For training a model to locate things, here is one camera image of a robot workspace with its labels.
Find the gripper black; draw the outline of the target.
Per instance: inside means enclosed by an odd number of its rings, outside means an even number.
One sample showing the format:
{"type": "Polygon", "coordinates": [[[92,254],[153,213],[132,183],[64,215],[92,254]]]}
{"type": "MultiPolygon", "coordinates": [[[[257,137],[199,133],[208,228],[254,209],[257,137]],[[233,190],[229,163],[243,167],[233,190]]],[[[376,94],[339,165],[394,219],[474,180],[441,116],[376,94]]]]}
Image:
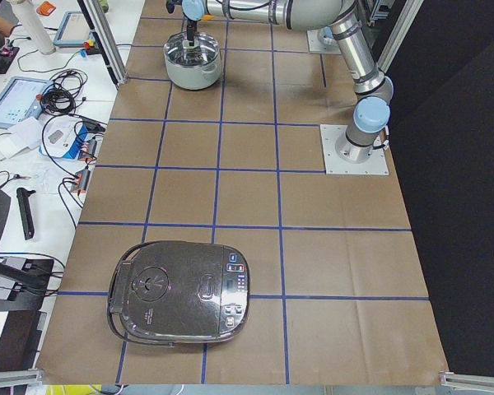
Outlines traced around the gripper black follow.
{"type": "Polygon", "coordinates": [[[186,35],[187,40],[194,40],[197,33],[198,22],[191,19],[187,20],[186,35]]]}

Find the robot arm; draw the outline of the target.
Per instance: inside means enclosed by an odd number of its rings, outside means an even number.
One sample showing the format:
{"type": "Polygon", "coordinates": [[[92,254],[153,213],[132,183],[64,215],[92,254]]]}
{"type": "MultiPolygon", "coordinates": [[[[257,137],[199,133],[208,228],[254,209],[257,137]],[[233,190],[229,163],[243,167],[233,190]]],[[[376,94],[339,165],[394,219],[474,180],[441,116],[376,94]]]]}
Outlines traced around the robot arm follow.
{"type": "Polygon", "coordinates": [[[338,156],[363,163],[375,149],[375,139],[387,127],[394,86],[379,68],[361,30],[355,1],[175,1],[189,20],[189,31],[204,16],[259,21],[288,30],[329,27],[354,82],[357,104],[346,132],[338,138],[338,156]]]}

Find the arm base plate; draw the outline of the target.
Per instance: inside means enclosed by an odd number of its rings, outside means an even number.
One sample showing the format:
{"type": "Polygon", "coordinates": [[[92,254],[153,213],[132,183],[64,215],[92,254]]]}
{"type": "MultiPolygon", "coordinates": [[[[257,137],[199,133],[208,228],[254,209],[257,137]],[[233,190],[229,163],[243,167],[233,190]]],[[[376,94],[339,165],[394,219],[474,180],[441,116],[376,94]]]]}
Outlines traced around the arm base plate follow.
{"type": "Polygon", "coordinates": [[[318,30],[308,30],[308,49],[310,53],[317,54],[341,54],[336,40],[333,37],[333,32],[329,26],[325,26],[318,30]]]}
{"type": "Polygon", "coordinates": [[[320,124],[320,140],[327,175],[388,176],[384,143],[377,136],[371,146],[351,144],[347,125],[320,124]]]}

